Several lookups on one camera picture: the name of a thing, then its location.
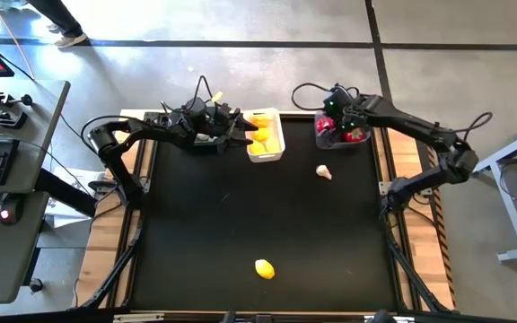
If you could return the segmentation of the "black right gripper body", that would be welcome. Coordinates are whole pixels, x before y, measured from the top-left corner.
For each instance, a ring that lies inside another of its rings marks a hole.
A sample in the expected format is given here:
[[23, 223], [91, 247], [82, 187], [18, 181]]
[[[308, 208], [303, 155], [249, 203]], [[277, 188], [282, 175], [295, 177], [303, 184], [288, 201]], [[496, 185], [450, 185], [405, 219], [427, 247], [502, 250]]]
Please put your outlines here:
[[366, 125], [366, 116], [353, 105], [347, 105], [338, 110], [334, 117], [336, 128], [341, 134], [350, 133], [353, 130], [361, 130], [366, 133], [369, 127]]

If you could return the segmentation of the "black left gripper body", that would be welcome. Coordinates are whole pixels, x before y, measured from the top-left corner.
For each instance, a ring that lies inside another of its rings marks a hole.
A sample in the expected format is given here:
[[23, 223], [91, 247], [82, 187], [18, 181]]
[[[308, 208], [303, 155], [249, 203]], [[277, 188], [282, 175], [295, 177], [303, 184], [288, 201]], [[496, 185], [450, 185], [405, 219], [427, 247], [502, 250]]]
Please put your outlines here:
[[232, 148], [228, 146], [228, 139], [230, 137], [244, 137], [237, 135], [237, 132], [242, 131], [239, 128], [240, 115], [241, 113], [239, 111], [233, 112], [231, 113], [231, 117], [223, 122], [219, 122], [212, 117], [206, 120], [203, 125], [197, 129], [197, 132], [199, 134], [216, 136], [216, 151], [224, 153], [227, 149]]

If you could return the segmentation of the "red tomato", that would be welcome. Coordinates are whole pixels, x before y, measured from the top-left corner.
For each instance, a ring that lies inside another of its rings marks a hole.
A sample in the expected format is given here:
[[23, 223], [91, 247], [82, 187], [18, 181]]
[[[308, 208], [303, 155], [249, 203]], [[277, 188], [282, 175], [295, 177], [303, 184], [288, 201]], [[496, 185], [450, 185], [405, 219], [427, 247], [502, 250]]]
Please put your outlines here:
[[367, 138], [367, 134], [361, 127], [352, 129], [343, 134], [343, 141], [346, 143], [360, 143]]
[[334, 120], [328, 117], [321, 117], [316, 121], [315, 125], [318, 134], [323, 134], [335, 128]]

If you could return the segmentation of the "white plastic basket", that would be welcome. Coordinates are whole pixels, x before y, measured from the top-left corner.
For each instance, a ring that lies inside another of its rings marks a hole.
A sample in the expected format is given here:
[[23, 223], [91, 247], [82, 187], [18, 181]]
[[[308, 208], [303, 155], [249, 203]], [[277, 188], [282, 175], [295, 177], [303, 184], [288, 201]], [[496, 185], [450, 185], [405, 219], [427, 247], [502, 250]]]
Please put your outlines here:
[[[279, 138], [280, 144], [281, 144], [281, 152], [280, 153], [265, 153], [261, 155], [251, 155], [249, 154], [249, 148], [247, 146], [247, 154], [250, 158], [251, 162], [254, 163], [261, 163], [261, 162], [275, 162], [282, 158], [282, 155], [285, 151], [285, 138], [282, 128], [282, 120], [280, 117], [280, 113], [275, 108], [266, 108], [266, 109], [253, 109], [253, 110], [247, 110], [243, 113], [243, 117], [251, 122], [251, 117], [253, 115], [259, 115], [259, 114], [267, 114], [272, 117], [272, 122], [269, 125], [268, 129], [271, 132], [270, 136], [276, 136]], [[255, 141], [252, 136], [253, 131], [248, 131], [245, 133], [246, 138], [252, 139], [253, 142]]]

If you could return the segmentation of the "clear plastic basket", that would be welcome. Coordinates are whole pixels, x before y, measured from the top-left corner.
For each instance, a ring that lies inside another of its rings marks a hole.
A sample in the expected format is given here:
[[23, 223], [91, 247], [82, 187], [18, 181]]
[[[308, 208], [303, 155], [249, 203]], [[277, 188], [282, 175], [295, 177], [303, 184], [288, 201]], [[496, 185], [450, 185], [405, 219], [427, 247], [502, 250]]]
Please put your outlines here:
[[318, 134], [317, 131], [316, 131], [316, 128], [315, 128], [316, 121], [319, 118], [321, 118], [321, 117], [326, 117], [326, 115], [324, 115], [322, 112], [319, 111], [319, 112], [317, 112], [314, 115], [314, 117], [315, 117], [315, 119], [314, 119], [315, 141], [316, 141], [316, 145], [321, 150], [354, 149], [358, 145], [361, 145], [362, 143], [365, 143], [366, 141], [368, 141], [371, 138], [371, 132], [370, 132], [370, 130], [368, 130], [366, 132], [367, 138], [363, 142], [360, 142], [360, 143], [346, 143], [346, 142], [343, 141], [343, 134], [341, 134], [337, 130], [335, 121], [334, 121], [335, 128], [333, 130], [330, 130], [330, 131], [325, 132], [323, 134]]

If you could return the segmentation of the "white paper sheets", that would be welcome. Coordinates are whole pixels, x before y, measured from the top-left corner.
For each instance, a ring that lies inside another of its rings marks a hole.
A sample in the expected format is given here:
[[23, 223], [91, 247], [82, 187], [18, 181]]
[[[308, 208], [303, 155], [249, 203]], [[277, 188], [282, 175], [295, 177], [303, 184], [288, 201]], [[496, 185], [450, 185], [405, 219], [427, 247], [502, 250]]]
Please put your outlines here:
[[[61, 167], [56, 167], [53, 174], [68, 183], [71, 187], [87, 193], [92, 192], [92, 189], [89, 187], [89, 184], [92, 181], [106, 179], [105, 171], [80, 170], [73, 168], [67, 168], [65, 170]], [[55, 229], [72, 223], [90, 220], [90, 217], [76, 211], [71, 206], [59, 202], [53, 197], [48, 200], [45, 215], [52, 217], [53, 227]]]

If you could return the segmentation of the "wooden workbench top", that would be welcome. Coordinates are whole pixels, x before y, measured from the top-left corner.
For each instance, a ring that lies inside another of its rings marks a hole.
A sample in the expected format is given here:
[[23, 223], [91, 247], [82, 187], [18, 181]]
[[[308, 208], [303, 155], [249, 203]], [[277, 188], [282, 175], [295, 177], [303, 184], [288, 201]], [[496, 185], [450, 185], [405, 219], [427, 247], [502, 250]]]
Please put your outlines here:
[[[374, 147], [382, 179], [412, 175], [434, 165], [432, 150], [407, 135], [376, 129], [373, 137], [377, 140]], [[115, 196], [100, 202], [97, 213], [100, 217], [92, 223], [75, 287], [79, 302], [85, 302], [100, 287], [132, 239], [139, 217], [138, 212], [126, 215]], [[414, 269], [438, 301], [453, 310], [456, 304], [440, 192], [436, 189], [428, 196], [415, 197], [395, 223], [393, 233], [406, 245]]]

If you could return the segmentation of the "person's feet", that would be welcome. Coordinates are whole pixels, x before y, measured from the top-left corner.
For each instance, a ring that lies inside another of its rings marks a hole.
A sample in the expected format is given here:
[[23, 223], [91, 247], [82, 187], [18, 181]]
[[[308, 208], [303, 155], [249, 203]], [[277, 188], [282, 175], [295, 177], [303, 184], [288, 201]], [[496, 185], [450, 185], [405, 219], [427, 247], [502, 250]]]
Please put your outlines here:
[[27, 2], [52, 22], [48, 26], [50, 31], [61, 34], [55, 42], [58, 48], [70, 48], [88, 39], [81, 24], [69, 12], [62, 0], [27, 0]]

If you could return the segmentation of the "black computer mouse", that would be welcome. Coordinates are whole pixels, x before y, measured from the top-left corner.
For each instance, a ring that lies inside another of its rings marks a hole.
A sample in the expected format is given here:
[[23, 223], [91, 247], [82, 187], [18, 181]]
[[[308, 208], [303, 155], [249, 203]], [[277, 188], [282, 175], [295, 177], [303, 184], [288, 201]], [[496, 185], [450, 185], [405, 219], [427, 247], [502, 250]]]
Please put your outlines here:
[[14, 225], [22, 218], [24, 194], [2, 194], [0, 199], [0, 222], [3, 225]]

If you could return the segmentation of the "black desk clamp mount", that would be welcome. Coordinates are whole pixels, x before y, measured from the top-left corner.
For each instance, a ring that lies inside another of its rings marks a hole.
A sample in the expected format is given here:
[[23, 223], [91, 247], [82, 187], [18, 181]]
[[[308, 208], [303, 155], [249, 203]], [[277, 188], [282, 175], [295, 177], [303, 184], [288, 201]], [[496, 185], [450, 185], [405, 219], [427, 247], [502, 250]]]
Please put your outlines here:
[[19, 109], [17, 113], [13, 113], [12, 109], [21, 103], [24, 106], [31, 106], [33, 99], [29, 94], [22, 95], [19, 99], [15, 99], [8, 92], [0, 92], [0, 126], [9, 129], [20, 129], [25, 124], [28, 116]]

